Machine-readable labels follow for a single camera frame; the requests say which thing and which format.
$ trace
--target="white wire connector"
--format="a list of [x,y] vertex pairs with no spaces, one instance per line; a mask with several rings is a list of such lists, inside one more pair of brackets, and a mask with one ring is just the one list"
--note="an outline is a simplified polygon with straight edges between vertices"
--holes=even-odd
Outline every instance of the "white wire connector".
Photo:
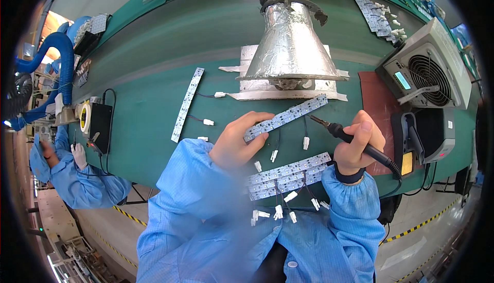
[[258,172],[262,172],[261,163],[259,161],[254,162],[254,166]]
[[275,159],[276,159],[276,156],[278,155],[278,150],[275,149],[272,153],[271,153],[271,162],[275,162]]
[[286,202],[289,202],[290,200],[293,200],[294,198],[296,198],[296,197],[297,197],[297,195],[298,195],[298,194],[297,194],[297,192],[295,192],[295,191],[291,191],[291,192],[287,195],[287,197],[285,197],[285,198],[284,198],[285,203],[286,203]]
[[290,212],[289,215],[290,215],[290,218],[292,219],[292,222],[297,223],[297,217],[295,215],[295,212]]
[[316,199],[312,199],[310,200],[312,202],[312,205],[314,205],[314,208],[319,211],[319,208],[321,208],[321,206],[319,205],[319,203],[317,202]]
[[271,216],[271,214],[267,212],[257,212],[257,215],[262,216],[263,218],[269,218]]
[[281,205],[277,205],[275,207],[275,211],[276,211],[276,213],[273,216],[273,218],[275,219],[275,221],[278,220],[278,219],[282,219],[283,218],[283,208],[281,208]]
[[326,203],[324,200],[321,201],[321,206],[323,206],[327,210],[330,210],[330,205],[328,205],[328,203]]
[[304,137],[304,150],[309,149],[310,138],[308,136]]

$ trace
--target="floor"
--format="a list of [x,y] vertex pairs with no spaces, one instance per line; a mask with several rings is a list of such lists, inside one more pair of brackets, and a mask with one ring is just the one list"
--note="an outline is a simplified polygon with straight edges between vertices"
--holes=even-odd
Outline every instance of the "floor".
[[[449,181],[453,182],[454,177],[451,177]],[[144,197],[147,197],[149,188],[141,185],[136,185],[136,188]],[[380,247],[375,262],[377,282],[391,283],[410,274],[438,250],[441,252],[440,249],[451,240],[451,237],[462,227],[462,224],[466,224],[474,211],[476,201],[480,197],[480,189],[472,188],[471,196],[464,208],[461,208],[460,195],[435,191],[440,189],[440,185],[435,184],[429,191],[422,190],[411,197],[403,196],[398,211],[390,224],[388,238],[412,229],[442,212],[450,204],[454,204],[423,227],[389,243],[384,243]],[[448,186],[448,190],[453,189],[453,186]],[[128,200],[138,199],[138,195],[131,191]],[[121,206],[120,209],[143,222],[148,220],[147,204],[125,205]],[[145,227],[114,208],[81,210],[77,211],[77,214],[90,243],[101,247],[105,254],[118,263],[118,266],[108,264],[112,271],[117,276],[121,274],[122,278],[135,281],[137,268],[108,247],[87,224],[91,225],[103,239],[135,265],[138,265],[135,245]],[[415,271],[403,281],[417,282],[416,280],[422,276],[420,271],[427,274],[429,268],[435,266],[439,258],[440,254],[436,254],[419,271]]]

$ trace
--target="blue cap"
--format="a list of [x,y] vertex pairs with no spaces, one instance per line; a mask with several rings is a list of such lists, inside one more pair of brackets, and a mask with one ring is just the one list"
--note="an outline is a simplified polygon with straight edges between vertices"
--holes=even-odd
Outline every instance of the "blue cap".
[[31,148],[31,153],[29,154],[29,164],[31,170],[36,178],[41,182],[48,182],[51,179],[50,166],[46,163],[46,159],[43,156],[43,149],[40,145],[40,135],[34,135],[34,144]]

